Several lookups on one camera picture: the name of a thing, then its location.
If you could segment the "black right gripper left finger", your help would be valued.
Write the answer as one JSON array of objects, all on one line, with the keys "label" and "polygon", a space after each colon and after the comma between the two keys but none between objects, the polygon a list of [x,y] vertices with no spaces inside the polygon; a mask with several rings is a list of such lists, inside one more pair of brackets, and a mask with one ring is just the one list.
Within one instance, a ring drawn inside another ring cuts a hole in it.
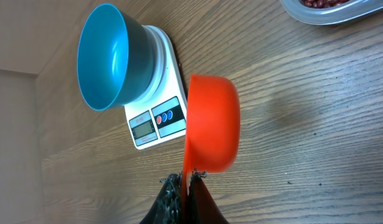
[{"label": "black right gripper left finger", "polygon": [[182,223],[181,179],[181,174],[169,174],[159,181],[163,186],[140,224]]}]

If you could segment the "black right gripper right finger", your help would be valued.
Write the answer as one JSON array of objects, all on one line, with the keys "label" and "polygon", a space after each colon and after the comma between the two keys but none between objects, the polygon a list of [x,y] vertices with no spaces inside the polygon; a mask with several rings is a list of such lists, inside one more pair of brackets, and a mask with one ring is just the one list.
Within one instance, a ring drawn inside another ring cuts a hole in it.
[{"label": "black right gripper right finger", "polygon": [[191,224],[229,224],[209,193],[203,178],[207,172],[192,172],[187,198],[187,222]]}]

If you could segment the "red plastic scoop blue handle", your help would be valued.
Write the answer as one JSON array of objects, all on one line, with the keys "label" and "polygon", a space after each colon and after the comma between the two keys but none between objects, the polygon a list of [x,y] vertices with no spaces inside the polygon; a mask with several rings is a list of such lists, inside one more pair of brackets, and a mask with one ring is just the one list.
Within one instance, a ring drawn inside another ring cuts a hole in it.
[{"label": "red plastic scoop blue handle", "polygon": [[191,75],[181,182],[185,223],[192,172],[227,170],[237,157],[239,141],[240,102],[235,85],[224,77]]}]

